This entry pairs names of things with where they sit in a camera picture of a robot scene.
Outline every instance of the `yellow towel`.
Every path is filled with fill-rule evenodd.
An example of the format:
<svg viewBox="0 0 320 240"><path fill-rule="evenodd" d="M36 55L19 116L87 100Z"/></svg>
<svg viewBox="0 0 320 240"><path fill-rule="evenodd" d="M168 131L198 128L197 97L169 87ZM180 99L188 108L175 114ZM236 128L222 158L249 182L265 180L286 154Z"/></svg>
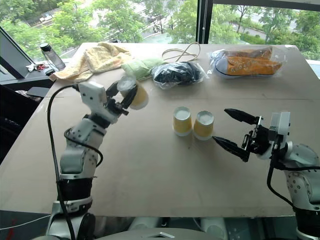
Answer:
<svg viewBox="0 0 320 240"><path fill-rule="evenodd" d="M131 59L128 50L102 41L97 46L86 49L78 60L69 63L64 70L53 73L50 79L79 83L86 81L94 73L119 68L121 64Z"/></svg>

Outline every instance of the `floor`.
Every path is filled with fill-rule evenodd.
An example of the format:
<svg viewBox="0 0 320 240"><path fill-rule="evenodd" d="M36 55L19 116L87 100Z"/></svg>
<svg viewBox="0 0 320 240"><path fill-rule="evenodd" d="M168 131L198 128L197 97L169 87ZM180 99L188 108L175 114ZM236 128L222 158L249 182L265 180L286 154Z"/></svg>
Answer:
<svg viewBox="0 0 320 240"><path fill-rule="evenodd" d="M0 211L0 228L19 225L45 216L44 214ZM49 218L0 231L0 240L31 240L42 236ZM105 233L120 232L128 228L131 218L109 217ZM268 238L296 239L296 220L294 217L269 218L226 218L226 228L229 240L265 240ZM194 220L189 217L174 217L168 222L170 228L185 228L198 230Z"/></svg>

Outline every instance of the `table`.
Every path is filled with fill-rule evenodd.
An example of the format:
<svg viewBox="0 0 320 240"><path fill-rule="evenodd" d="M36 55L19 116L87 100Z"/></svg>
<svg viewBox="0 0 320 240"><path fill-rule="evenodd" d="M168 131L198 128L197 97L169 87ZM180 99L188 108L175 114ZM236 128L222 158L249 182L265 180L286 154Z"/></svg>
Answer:
<svg viewBox="0 0 320 240"><path fill-rule="evenodd" d="M74 58L95 43L84 43ZM168 48L187 45L121 43L135 57L161 56ZM201 45L196 62L207 70L207 52L226 45ZM107 129L100 147L104 161L96 169L90 211L97 216L269 217L294 214L267 188L268 160L251 155L244 163L213 139L198 141L173 133L173 111L186 106L214 115L214 135L238 144L252 129L226 113L236 108L263 115L269 127L272 112L291 112L289 140L320 153L320 81L304 57L286 50L287 63L278 76L225 80L211 75L204 82L162 90L151 80L142 83L149 104L130 110ZM91 77L106 88L124 74L116 69ZM55 83L0 166L0 210L50 213L56 199L46 108L49 97L65 82ZM89 109L79 93L66 89L54 100L51 119L58 158L66 142L65 129L77 124ZM283 172L275 171L273 187L289 197Z"/></svg>

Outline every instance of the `window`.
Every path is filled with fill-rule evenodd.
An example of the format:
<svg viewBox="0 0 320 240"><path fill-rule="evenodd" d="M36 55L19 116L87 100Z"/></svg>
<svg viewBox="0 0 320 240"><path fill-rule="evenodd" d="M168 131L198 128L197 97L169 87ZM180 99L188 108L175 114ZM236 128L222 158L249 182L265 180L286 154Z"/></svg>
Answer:
<svg viewBox="0 0 320 240"><path fill-rule="evenodd" d="M320 12L279 7L215 4L209 43L296 45L320 60Z"/></svg>
<svg viewBox="0 0 320 240"><path fill-rule="evenodd" d="M190 43L198 0L0 0L0 26L35 62L41 43L71 58L84 42Z"/></svg>

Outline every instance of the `black item in plastic bag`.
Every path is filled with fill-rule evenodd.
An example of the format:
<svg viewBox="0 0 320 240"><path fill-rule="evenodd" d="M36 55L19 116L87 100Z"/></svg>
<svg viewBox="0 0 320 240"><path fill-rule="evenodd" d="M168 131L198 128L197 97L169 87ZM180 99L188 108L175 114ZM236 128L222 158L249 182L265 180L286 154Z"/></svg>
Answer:
<svg viewBox="0 0 320 240"><path fill-rule="evenodd" d="M199 64L181 61L155 66L151 69L153 81L162 89L175 85L190 85L202 81L203 70Z"/></svg>

